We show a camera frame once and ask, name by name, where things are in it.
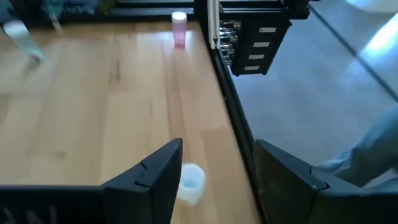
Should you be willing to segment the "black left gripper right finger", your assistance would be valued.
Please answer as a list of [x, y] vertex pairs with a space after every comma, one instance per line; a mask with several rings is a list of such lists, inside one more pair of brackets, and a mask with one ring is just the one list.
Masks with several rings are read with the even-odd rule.
[[258, 139], [254, 163], [270, 224], [398, 224], [398, 189], [364, 189]]

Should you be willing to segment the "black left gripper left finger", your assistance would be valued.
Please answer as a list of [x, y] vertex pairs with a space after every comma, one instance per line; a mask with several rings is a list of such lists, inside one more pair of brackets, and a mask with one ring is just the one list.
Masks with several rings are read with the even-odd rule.
[[103, 184], [105, 224], [170, 224], [182, 170], [176, 138]]

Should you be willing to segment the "white plastic medicine bottle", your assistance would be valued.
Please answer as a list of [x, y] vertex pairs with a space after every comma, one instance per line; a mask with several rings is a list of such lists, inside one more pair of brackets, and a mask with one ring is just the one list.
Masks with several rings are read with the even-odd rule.
[[194, 163], [182, 164], [177, 199], [185, 206], [193, 207], [201, 200], [206, 186], [206, 174]]

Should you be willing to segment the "pink medicine bottle white cap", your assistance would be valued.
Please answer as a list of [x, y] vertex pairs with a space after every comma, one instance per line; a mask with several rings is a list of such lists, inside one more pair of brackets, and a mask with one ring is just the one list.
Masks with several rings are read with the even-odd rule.
[[172, 32], [174, 36], [174, 46], [176, 48], [185, 47], [185, 37], [187, 31], [187, 14], [184, 12], [172, 13]]

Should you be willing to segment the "black drawer unit silver labels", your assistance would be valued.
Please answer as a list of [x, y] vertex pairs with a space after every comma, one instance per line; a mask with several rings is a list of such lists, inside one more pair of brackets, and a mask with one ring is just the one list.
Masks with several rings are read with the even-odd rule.
[[235, 76], [265, 75], [289, 29], [291, 22], [220, 22], [220, 49]]

